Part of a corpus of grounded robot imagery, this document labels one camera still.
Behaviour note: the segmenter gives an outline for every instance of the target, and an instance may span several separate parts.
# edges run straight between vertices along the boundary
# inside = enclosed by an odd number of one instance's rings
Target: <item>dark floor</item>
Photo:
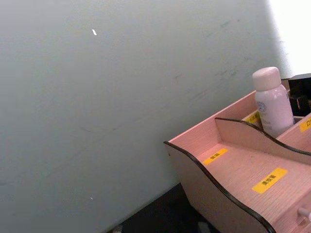
[[[190,206],[179,184],[122,223],[122,233],[199,233],[199,222],[207,223]],[[209,229],[219,233],[210,224]]]

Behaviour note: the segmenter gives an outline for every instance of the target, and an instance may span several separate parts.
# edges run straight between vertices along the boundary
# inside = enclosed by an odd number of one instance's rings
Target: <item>pink wooden organizer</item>
[[[272,138],[253,116],[254,94],[165,142],[167,151],[191,205],[221,233],[311,233],[298,213],[311,210],[311,114]]]

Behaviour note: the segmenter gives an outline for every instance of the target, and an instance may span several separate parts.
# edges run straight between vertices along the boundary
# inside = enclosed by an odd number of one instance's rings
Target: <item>white bottle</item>
[[[253,74],[255,100],[263,130],[278,137],[294,125],[288,93],[281,84],[278,68],[266,67]]]

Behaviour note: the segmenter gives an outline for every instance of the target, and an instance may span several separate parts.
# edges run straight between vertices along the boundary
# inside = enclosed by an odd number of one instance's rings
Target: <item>yellow label sticker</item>
[[[257,185],[255,185],[252,189],[262,194],[267,191],[272,185],[274,185],[279,179],[285,176],[286,173],[287,170],[278,167],[263,180],[261,180]]]
[[[221,155],[223,155],[224,153],[226,153],[228,151],[228,149],[221,149],[219,151],[217,151],[215,154],[213,154],[211,157],[209,157],[208,159],[203,161],[204,165],[210,164],[211,162],[215,161],[216,159],[218,159]]]
[[[308,130],[309,128],[311,128],[311,118],[309,118],[307,121],[301,123],[299,126],[300,126],[301,132]]]
[[[259,112],[255,112],[252,114],[249,118],[247,118],[245,121],[254,124],[260,119]]]

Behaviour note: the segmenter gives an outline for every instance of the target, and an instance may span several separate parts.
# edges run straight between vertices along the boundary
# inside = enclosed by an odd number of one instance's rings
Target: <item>wall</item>
[[[107,231],[178,183],[164,140],[281,65],[264,1],[2,2],[2,233]]]

